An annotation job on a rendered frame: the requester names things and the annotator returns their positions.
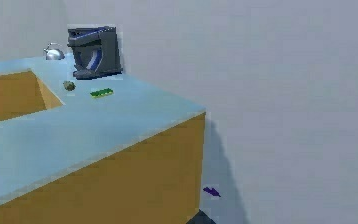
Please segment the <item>brown cabinet with blue worktop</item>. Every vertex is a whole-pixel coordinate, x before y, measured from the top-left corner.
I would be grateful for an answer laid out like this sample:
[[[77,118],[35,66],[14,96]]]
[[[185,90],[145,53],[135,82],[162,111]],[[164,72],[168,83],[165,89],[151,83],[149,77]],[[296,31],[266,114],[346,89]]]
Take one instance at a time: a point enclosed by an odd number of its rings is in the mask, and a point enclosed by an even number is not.
[[[186,224],[200,205],[204,107],[129,75],[68,92],[73,69],[72,57],[0,62],[62,103],[0,122],[0,224]]]

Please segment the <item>green flat sponge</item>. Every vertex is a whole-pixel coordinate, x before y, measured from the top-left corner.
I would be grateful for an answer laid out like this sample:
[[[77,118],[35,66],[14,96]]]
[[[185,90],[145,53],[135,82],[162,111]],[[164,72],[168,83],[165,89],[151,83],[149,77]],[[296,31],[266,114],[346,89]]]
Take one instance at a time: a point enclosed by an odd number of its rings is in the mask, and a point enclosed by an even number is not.
[[[111,95],[113,93],[114,93],[114,91],[112,89],[106,88],[106,89],[101,89],[101,90],[91,92],[90,95],[93,98],[100,98],[100,97],[103,97],[103,96]]]

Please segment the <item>small purple object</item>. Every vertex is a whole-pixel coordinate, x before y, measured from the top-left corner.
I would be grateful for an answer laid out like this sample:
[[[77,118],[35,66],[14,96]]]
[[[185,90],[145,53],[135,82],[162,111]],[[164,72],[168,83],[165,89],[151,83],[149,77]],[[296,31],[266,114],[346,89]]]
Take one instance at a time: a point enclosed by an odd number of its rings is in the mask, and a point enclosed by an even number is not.
[[[214,197],[221,197],[220,193],[215,188],[205,187],[205,188],[203,188],[203,191],[214,196]]]

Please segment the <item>dark grey coffee machine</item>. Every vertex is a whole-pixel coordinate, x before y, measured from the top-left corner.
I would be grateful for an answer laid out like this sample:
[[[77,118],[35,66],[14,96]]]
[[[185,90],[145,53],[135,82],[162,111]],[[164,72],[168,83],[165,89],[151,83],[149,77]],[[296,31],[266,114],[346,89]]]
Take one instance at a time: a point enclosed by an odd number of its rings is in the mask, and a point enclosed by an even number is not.
[[[115,27],[70,28],[67,46],[72,49],[77,80],[91,80],[123,71]]]

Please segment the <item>silver kettle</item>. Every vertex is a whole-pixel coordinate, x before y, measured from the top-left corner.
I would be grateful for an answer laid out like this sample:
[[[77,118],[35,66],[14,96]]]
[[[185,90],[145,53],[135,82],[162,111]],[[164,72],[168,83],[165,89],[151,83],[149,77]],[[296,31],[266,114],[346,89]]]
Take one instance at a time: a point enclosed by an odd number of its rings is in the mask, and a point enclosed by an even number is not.
[[[65,58],[64,52],[60,49],[59,43],[49,43],[46,48],[43,49],[46,60],[63,60]]]

